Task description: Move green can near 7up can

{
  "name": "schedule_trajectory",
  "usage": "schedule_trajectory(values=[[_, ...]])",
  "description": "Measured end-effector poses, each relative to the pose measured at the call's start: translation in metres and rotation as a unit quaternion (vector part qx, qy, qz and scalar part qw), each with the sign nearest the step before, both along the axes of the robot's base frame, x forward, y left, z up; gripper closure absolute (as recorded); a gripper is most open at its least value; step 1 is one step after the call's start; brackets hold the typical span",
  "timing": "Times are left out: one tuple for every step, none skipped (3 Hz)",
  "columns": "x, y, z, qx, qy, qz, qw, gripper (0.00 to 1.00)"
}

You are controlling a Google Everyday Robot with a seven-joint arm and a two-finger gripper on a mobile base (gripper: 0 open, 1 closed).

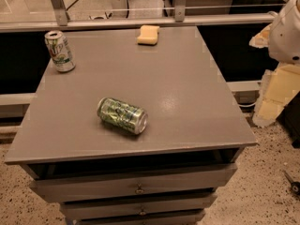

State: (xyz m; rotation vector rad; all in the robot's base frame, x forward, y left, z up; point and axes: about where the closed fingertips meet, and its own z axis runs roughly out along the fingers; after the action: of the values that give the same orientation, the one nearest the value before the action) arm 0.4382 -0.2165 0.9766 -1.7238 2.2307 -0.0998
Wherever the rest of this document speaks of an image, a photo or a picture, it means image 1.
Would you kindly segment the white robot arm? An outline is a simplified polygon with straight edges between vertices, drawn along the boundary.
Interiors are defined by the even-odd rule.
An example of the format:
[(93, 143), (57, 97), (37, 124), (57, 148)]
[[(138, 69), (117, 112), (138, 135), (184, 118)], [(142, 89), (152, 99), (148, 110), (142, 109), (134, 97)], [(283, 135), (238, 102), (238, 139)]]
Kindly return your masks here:
[(264, 128), (273, 124), (300, 92), (300, 0), (289, 0), (249, 45), (267, 48), (269, 56), (278, 61), (274, 71), (262, 75), (252, 117), (257, 127)]

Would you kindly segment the yellow foam padded gripper finger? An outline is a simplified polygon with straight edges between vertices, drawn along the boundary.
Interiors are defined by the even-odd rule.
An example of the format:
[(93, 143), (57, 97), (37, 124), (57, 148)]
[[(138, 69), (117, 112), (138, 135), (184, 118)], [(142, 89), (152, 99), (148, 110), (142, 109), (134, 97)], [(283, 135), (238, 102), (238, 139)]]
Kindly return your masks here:
[(257, 127), (273, 124), (284, 108), (300, 91), (299, 49), (294, 52), (296, 41), (285, 41), (285, 33), (274, 32), (271, 24), (249, 42), (254, 48), (267, 48), (269, 56), (278, 61), (274, 71), (267, 69), (262, 75), (259, 97), (252, 121)]

